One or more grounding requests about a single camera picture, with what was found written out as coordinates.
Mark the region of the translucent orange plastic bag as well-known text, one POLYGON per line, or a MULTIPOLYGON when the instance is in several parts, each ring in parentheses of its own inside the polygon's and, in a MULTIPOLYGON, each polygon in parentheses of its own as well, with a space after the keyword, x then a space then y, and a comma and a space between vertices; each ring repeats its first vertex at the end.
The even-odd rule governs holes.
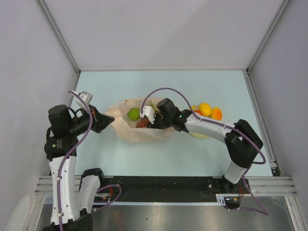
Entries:
POLYGON ((156 142, 170 138, 175 130, 170 128, 151 128, 148 119, 139 117, 144 98, 125 99, 115 104, 106 112, 106 115, 115 120, 111 127, 118 138, 127 142, 156 142))

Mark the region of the orange fake tangerine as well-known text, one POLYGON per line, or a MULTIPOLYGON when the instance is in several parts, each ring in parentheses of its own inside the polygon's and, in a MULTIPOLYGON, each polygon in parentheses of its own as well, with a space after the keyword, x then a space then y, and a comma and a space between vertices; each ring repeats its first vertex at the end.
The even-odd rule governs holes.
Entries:
POLYGON ((199 110, 199 109, 194 110, 194 112, 197 113, 197 114, 200 115, 200 116, 203 116, 203 115, 204 115, 203 112, 202 112, 201 110, 199 110))

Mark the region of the yellow fake lemon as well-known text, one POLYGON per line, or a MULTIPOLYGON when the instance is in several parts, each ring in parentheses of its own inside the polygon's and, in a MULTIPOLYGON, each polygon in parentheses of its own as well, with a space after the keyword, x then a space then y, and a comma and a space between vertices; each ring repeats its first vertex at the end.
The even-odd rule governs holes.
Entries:
POLYGON ((210 117, 212 109, 208 103, 201 103, 198 109, 202 112, 203 116, 210 117))

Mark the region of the yellow orange fake mango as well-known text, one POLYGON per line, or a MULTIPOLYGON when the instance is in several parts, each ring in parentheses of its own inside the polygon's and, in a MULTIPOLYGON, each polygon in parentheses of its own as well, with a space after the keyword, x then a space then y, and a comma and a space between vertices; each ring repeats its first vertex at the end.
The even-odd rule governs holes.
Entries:
POLYGON ((221 111, 221 109, 218 108, 218 107, 212 108, 210 117, 212 119, 221 121, 222 120, 222 111, 221 111))

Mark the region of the yellow fake banana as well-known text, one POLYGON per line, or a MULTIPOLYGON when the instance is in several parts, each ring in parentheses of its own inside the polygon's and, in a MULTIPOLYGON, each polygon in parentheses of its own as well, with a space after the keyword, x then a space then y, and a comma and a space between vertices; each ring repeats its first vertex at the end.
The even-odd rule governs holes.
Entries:
POLYGON ((154 109, 154 111, 158 114, 161 114, 161 112, 159 111, 159 109, 156 107, 156 105, 154 105, 153 103, 150 104, 150 106, 154 109))

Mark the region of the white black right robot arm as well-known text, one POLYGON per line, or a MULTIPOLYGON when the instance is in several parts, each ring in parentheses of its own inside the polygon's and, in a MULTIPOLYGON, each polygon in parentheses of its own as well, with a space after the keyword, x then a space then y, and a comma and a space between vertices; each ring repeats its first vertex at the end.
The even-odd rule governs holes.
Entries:
POLYGON ((240 179, 255 163, 263 147, 262 140, 250 124, 243 119, 236 123, 225 123, 188 109, 180 111, 168 98, 161 100, 156 107, 155 110, 151 106, 144 106, 141 114, 141 117, 148 118, 153 127, 173 127, 178 132, 205 135, 226 145, 231 162, 222 177, 222 188, 227 193, 235 192, 240 179))

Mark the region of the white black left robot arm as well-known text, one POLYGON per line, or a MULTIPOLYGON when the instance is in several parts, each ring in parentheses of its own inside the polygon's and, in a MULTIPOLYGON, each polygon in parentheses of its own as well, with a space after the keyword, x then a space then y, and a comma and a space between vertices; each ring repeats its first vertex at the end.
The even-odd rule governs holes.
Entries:
POLYGON ((90 130, 101 133, 114 118, 101 114, 96 107, 81 109, 81 116, 66 105, 51 108, 51 127, 46 133, 44 151, 49 161, 52 176, 53 210, 51 224, 46 231, 91 231, 93 218, 92 204, 96 192, 102 192, 107 185, 100 168, 85 170, 79 187, 75 187, 75 166, 79 135, 90 130))

